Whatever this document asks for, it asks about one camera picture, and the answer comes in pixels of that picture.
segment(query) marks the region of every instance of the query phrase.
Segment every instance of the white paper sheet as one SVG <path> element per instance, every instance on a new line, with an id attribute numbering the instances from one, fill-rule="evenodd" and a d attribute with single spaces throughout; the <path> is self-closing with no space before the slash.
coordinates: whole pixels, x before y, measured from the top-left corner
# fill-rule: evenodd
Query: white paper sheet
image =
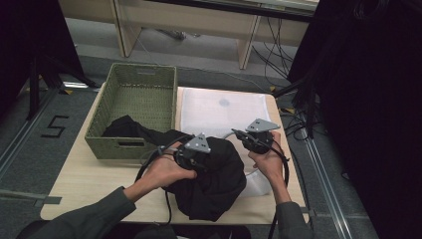
<path id="1" fill-rule="evenodd" d="M 231 129 L 244 130 L 255 119 L 270 120 L 265 95 L 186 88 L 180 129 L 195 135 L 224 137 Z"/>

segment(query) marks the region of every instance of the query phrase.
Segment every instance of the hand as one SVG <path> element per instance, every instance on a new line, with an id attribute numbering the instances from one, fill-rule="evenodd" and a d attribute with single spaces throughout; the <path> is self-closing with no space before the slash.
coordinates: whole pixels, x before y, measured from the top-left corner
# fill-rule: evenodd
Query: hand
<path id="1" fill-rule="evenodd" d="M 273 149 L 283 153 L 280 149 L 281 135 L 279 132 L 272 131 L 274 142 Z M 260 171 L 270 180 L 278 180 L 280 177 L 283 178 L 283 162 L 282 159 L 272 150 L 269 150 L 265 154 L 257 154 L 256 152 L 250 151 L 248 156 L 255 161 L 254 168 L 260 169 Z"/>
<path id="2" fill-rule="evenodd" d="M 175 143 L 171 147 L 177 147 L 180 142 Z M 186 170 L 180 167 L 172 155 L 164 154 L 156 158 L 143 177 L 131 187 L 124 190 L 124 194 L 131 201 L 137 201 L 153 189 L 168 186 L 171 183 L 188 178 L 196 177 L 194 170 Z"/>
<path id="3" fill-rule="evenodd" d="M 276 131 L 272 131 L 271 134 L 274 138 L 272 145 L 273 149 L 284 154 L 279 147 L 282 135 Z M 250 151 L 248 156 L 255 161 L 254 167 L 258 167 L 258 169 L 268 178 L 271 187 L 273 188 L 276 203 L 279 204 L 292 201 L 283 179 L 282 159 L 272 150 L 269 150 L 265 154 L 257 154 L 256 152 Z"/>

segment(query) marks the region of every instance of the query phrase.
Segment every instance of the wire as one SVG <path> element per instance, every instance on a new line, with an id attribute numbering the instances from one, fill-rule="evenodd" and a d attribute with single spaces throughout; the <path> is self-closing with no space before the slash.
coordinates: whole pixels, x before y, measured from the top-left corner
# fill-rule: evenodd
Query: wire
<path id="1" fill-rule="evenodd" d="M 280 76 L 284 77 L 284 79 L 286 78 L 286 74 L 284 73 L 284 71 L 282 69 L 280 69 L 279 67 L 276 66 L 276 64 L 272 63 L 271 61 L 266 59 L 263 55 L 261 55 L 254 46 L 252 46 L 252 49 L 255 51 L 257 56 L 266 64 L 266 68 L 268 66 L 270 66 L 276 73 L 278 73 Z M 266 68 L 264 68 L 265 77 L 267 77 Z"/>
<path id="2" fill-rule="evenodd" d="M 301 165 L 299 163 L 299 159 L 298 159 L 298 157 L 296 156 L 296 154 L 294 153 L 294 151 L 292 150 L 292 148 L 290 146 L 289 146 L 289 150 L 292 153 L 292 159 L 296 163 L 296 166 L 297 166 L 298 172 L 299 172 L 299 176 L 301 177 L 301 181 L 303 183 L 302 187 L 304 189 L 305 204 L 307 205 L 307 209 L 308 210 L 311 210 L 310 198 L 308 196 L 308 190 L 307 190 L 307 186 L 305 184 L 304 173 L 302 172 L 302 168 L 301 168 Z M 310 217 L 310 226 L 311 226 L 311 229 L 314 230 L 314 223 L 313 223 L 313 219 L 311 217 Z"/>
<path id="3" fill-rule="evenodd" d="M 285 184 L 286 184 L 286 186 L 288 186 L 289 185 L 289 177 L 290 177 L 290 171 L 289 171 L 289 165 L 288 165 L 288 160 L 286 159 L 286 157 L 284 156 L 284 152 L 283 152 L 283 149 L 282 149 L 282 147 L 275 141 L 275 143 L 276 143 L 276 145 L 279 147 L 279 149 L 280 149 L 280 151 L 281 152 L 279 152 L 278 150 L 276 150 L 275 148 L 273 148 L 272 146 L 270 146 L 270 145 L 267 145 L 266 143 L 264 143 L 264 142 L 262 142 L 262 141 L 260 141 L 259 139 L 257 139 L 257 138 L 254 138 L 253 136 L 251 136 L 250 134 L 248 134 L 248 133 L 246 133 L 246 132 L 243 132 L 249 139 L 251 139 L 252 141 L 254 141 L 254 142 L 256 142 L 256 143 L 258 143 L 258 144 L 260 144 L 260 145 L 263 145 L 263 146 L 265 146 L 265 147 L 267 147 L 268 149 L 270 149 L 271 151 L 273 151 L 273 152 L 275 152 L 276 154 L 277 154 L 277 156 L 280 158 L 280 160 L 282 161 L 282 163 L 283 163 L 283 167 L 284 167 L 284 170 L 285 170 L 285 179 L 284 179 L 284 182 L 285 182 Z M 273 222 L 272 222 L 272 224 L 271 224 L 271 228 L 270 228 L 270 232 L 269 232 L 269 235 L 268 235 L 268 238 L 270 239 L 270 238 L 273 238 L 273 234 L 274 234 L 274 230 L 275 230 L 275 227 L 276 227 L 276 223 L 277 223 L 277 212 L 274 214 L 274 218 L 273 218 Z"/>
<path id="4" fill-rule="evenodd" d="M 267 50 L 269 50 L 269 51 L 271 51 L 271 49 L 267 46 L 267 43 L 265 43 L 265 42 L 263 42 L 263 44 L 264 44 L 264 46 L 267 48 Z M 289 62 L 292 62 L 293 61 L 293 59 L 291 58 L 291 57 L 289 57 L 288 55 L 287 55 L 287 53 L 282 49 L 282 51 L 283 51 L 283 53 L 288 57 L 286 60 L 287 61 L 289 61 Z M 282 55 L 280 55 L 280 54 L 277 54 L 277 53 L 273 53 L 274 55 L 276 55 L 276 56 L 278 56 L 278 57 L 283 57 Z"/>
<path id="5" fill-rule="evenodd" d="M 293 116 L 286 116 L 286 117 L 292 117 L 292 120 L 289 122 L 288 126 L 285 127 L 286 136 L 292 135 L 294 137 L 294 139 L 298 140 L 298 141 L 303 141 L 303 140 L 306 140 L 306 139 L 309 138 L 308 135 L 306 135 L 305 137 L 297 136 L 298 131 L 300 131 L 302 128 L 305 128 L 307 126 L 307 124 L 302 119 L 300 119 L 298 117 L 298 115 L 303 114 L 303 113 L 304 113 L 304 111 L 300 111 L 300 112 L 295 113 Z M 315 126 L 319 123 L 322 123 L 322 122 L 321 121 L 315 121 L 315 122 L 313 122 L 313 126 Z M 326 133 L 317 131 L 314 128 L 313 128 L 313 131 L 320 133 L 322 135 L 326 135 Z"/>
<path id="6" fill-rule="evenodd" d="M 269 23 L 269 25 L 270 25 L 271 33 L 272 33 L 272 35 L 273 35 L 273 39 L 274 39 L 273 29 L 272 29 L 271 24 L 270 24 L 270 18 L 267 18 L 267 20 L 268 20 L 268 23 Z M 279 31 L 277 32 L 277 35 L 278 35 L 278 36 L 280 36 L 280 30 L 281 30 L 281 26 L 279 26 Z M 271 55 L 273 55 L 273 53 L 274 53 L 274 48 L 276 47 L 276 43 L 277 43 L 277 41 L 275 40 L 275 44 L 273 44 L 273 48 L 271 49 L 270 54 L 268 55 L 268 58 L 267 58 L 267 61 L 266 61 L 266 67 L 265 67 L 265 70 L 267 70 L 267 64 L 268 64 L 268 62 L 269 62 L 269 60 L 270 60 Z M 286 79 L 288 75 L 286 74 L 286 72 L 285 72 L 285 71 L 283 71 L 282 76 L 284 76 L 284 78 Z"/>
<path id="7" fill-rule="evenodd" d="M 167 190 L 165 190 L 165 202 L 167 203 L 167 208 L 168 208 L 168 221 L 165 224 L 162 224 L 161 226 L 169 225 L 170 222 L 171 222 L 171 217 L 172 217 L 171 205 L 170 205 L 170 200 L 168 199 L 168 191 Z"/>
<path id="8" fill-rule="evenodd" d="M 145 153 L 143 153 L 143 154 L 140 156 L 140 164 L 144 165 L 144 164 L 146 163 L 146 161 L 145 161 L 145 162 L 143 162 L 143 161 L 144 161 L 144 157 L 145 157 L 146 155 L 148 155 L 148 158 L 146 159 L 146 160 L 148 160 L 148 159 L 149 159 L 149 157 L 151 156 L 151 154 L 152 154 L 154 151 L 155 151 L 155 149 L 154 149 L 154 150 L 150 150 L 150 151 L 146 151 Z"/>
<path id="9" fill-rule="evenodd" d="M 273 27 L 272 27 L 272 25 L 270 23 L 270 18 L 267 18 L 267 22 L 268 22 L 268 25 L 270 27 L 271 34 L 273 36 L 274 44 L 275 44 L 275 46 L 277 46 L 277 48 L 279 50 L 280 55 L 278 55 L 278 56 L 280 56 L 280 58 L 282 60 L 283 68 L 286 70 L 286 72 L 284 72 L 284 73 L 285 73 L 286 78 L 287 78 L 288 75 L 289 75 L 290 70 L 289 70 L 289 68 L 287 66 L 286 59 L 283 57 L 283 53 L 285 53 L 285 55 L 287 55 L 287 54 L 286 54 L 285 51 L 283 51 L 282 46 L 281 46 L 281 37 L 280 37 L 281 34 L 280 34 L 280 31 L 281 31 L 281 28 L 282 28 L 282 19 L 279 19 L 279 28 L 278 28 L 278 32 L 277 32 L 277 37 L 274 34 Z"/>

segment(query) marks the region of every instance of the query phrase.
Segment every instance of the wooden table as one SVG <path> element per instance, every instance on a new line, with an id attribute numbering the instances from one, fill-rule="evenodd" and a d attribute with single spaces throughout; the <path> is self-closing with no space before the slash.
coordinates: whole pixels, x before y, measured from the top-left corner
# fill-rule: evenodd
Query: wooden table
<path id="1" fill-rule="evenodd" d="M 183 88 L 178 89 L 176 129 L 180 126 L 180 109 L 183 90 Z M 41 217 L 43 219 L 51 220 L 65 212 L 93 204 L 120 186 L 130 186 L 139 171 L 140 165 L 137 160 L 96 159 L 84 139 L 101 93 L 102 92 L 99 93 L 93 103 L 62 171 L 50 192 L 50 196 L 62 197 L 62 200 L 60 204 L 44 205 L 41 211 Z M 274 98 L 270 95 L 266 95 L 266 101 L 271 121 L 282 124 Z M 283 128 L 280 128 L 279 132 L 282 134 L 281 146 L 285 151 L 286 157 L 291 158 Z M 234 143 L 239 144 L 241 142 L 234 140 Z M 251 159 L 244 158 L 247 154 L 246 150 L 240 151 L 240 154 L 244 161 L 252 163 Z M 301 207 L 304 207 L 304 198 L 292 160 L 289 161 L 289 168 L 289 191 L 292 199 Z M 169 195 L 173 211 L 172 223 L 212 223 L 201 220 L 189 220 L 187 216 L 177 209 L 174 196 L 172 194 Z M 166 222 L 168 220 L 168 209 L 165 202 L 164 191 L 162 189 L 154 190 L 141 198 L 136 202 L 136 207 L 137 209 L 125 217 L 123 221 L 150 223 Z M 225 212 L 220 219 L 213 224 L 271 224 L 275 209 L 276 204 L 272 192 L 264 196 L 239 197 L 232 208 Z"/>

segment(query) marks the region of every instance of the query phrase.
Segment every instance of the black panel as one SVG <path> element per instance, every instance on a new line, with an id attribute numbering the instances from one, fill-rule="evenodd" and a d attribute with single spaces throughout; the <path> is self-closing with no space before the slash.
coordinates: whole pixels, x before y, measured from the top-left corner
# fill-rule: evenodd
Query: black panel
<path id="1" fill-rule="evenodd" d="M 318 7 L 329 12 L 333 2 Z M 316 82 L 326 127 L 380 238 L 422 238 L 422 6 L 403 2 L 390 1 L 379 20 L 354 20 Z M 294 76 L 326 39 L 307 32 Z"/>
<path id="2" fill-rule="evenodd" d="M 83 75 L 74 43 L 57 0 L 15 0 L 0 4 L 0 116 L 15 101 L 38 54 L 60 61 Z M 62 73 L 42 59 L 40 72 Z"/>

